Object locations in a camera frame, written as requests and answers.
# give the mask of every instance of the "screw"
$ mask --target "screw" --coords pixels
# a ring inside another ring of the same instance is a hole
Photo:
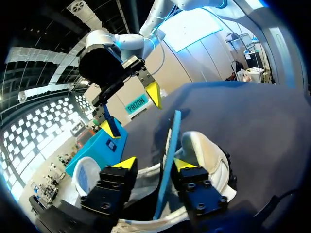
[[[217,228],[214,230],[214,233],[223,233],[223,229],[222,228]]]
[[[187,184],[187,189],[188,189],[188,191],[194,190],[195,186],[196,186],[195,183],[188,183],[188,184]]]
[[[104,210],[109,209],[109,208],[110,208],[110,203],[104,202],[104,203],[102,204],[101,208],[104,209]]]
[[[219,198],[218,205],[219,206],[226,206],[226,205],[228,205],[227,201],[228,201],[228,198],[226,196],[221,196]]]
[[[204,187],[205,187],[205,188],[208,188],[208,187],[211,187],[211,186],[212,186],[212,184],[211,184],[211,182],[210,182],[209,180],[203,181],[203,184],[204,184]]]
[[[199,203],[196,207],[196,211],[198,214],[202,214],[205,211],[205,205],[204,203]]]
[[[120,187],[120,184],[119,184],[119,183],[114,183],[114,184],[112,185],[112,187],[119,188],[119,187]]]
[[[87,196],[80,197],[80,201],[86,201],[86,200],[87,200]]]

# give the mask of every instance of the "white panel wall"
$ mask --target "white panel wall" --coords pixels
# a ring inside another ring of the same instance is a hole
[[[233,72],[233,57],[220,33],[209,35],[174,54],[193,82],[221,81]]]

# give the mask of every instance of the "cable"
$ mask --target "cable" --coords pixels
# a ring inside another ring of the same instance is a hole
[[[163,45],[161,44],[161,41],[160,41],[160,39],[159,39],[159,36],[158,36],[158,34],[157,34],[157,30],[158,30],[158,28],[159,28],[172,14],[174,14],[174,13],[177,11],[177,9],[174,9],[174,8],[175,8],[175,5],[173,6],[173,8],[172,8],[171,11],[169,12],[169,14],[165,17],[164,21],[163,21],[162,23],[160,23],[160,24],[155,28],[155,36],[156,36],[156,38],[157,38],[157,40],[159,41],[159,44],[160,44],[160,46],[161,46],[162,53],[163,53],[163,59],[162,59],[162,62],[161,62],[161,65],[159,66],[159,68],[156,69],[155,72],[151,73],[151,75],[155,75],[155,74],[162,68],[162,66],[163,66],[163,64],[164,64],[164,61],[165,61],[165,51],[164,51]]]
[[[276,196],[273,195],[271,200],[265,205],[262,210],[260,210],[257,214],[255,214],[254,221],[257,223],[263,223],[269,216],[270,214],[275,210],[277,205],[280,203],[281,200],[283,200],[285,197],[294,194],[297,192],[299,189],[292,189],[290,191],[287,191],[286,193],[282,194],[281,196]]]
[[[212,15],[214,15],[216,18],[218,18],[232,33],[236,34],[218,15],[216,15],[215,13],[211,12],[210,10],[208,9],[205,9],[205,8],[201,8],[209,13],[211,13]],[[241,42],[243,43],[243,45],[245,46],[246,50],[249,51],[249,49],[246,47],[244,41],[239,37],[239,39],[241,40]]]
[[[155,35],[156,35],[157,40],[159,41],[159,44],[160,44],[160,46],[161,46],[162,53],[163,53],[163,59],[162,59],[162,63],[161,63],[161,65],[159,66],[159,68],[158,68],[155,72],[153,72],[151,75],[155,75],[155,74],[162,68],[162,66],[163,66],[163,64],[164,64],[164,61],[165,61],[165,51],[164,51],[163,45],[161,44],[161,41],[160,41],[160,39],[159,39],[159,36],[158,36],[158,34],[157,34],[157,29],[155,30]]]
[[[237,25],[238,25],[238,27],[239,27],[239,29],[240,29],[240,32],[241,32],[241,36],[242,36],[242,39],[244,38],[244,36],[243,36],[243,33],[242,33],[242,30],[241,30],[241,28],[240,28],[240,26],[239,26],[239,24],[237,23]]]

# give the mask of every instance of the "ceiling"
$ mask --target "ceiling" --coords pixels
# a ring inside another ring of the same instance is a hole
[[[68,9],[73,2],[77,1],[46,0],[12,40],[0,75],[0,125],[10,121],[18,109],[53,96],[67,95],[68,89],[64,86],[70,83],[74,85],[74,92],[86,91],[87,86],[79,81],[77,57],[83,51],[83,38],[93,28]],[[85,0],[98,22],[113,34],[138,33],[153,2]],[[19,102],[20,91],[27,93],[25,103]]]

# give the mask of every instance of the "light panel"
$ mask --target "light panel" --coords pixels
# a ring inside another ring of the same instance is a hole
[[[209,12],[196,8],[182,11],[160,25],[165,33],[164,41],[175,52],[179,52],[194,42],[222,30],[217,19]]]

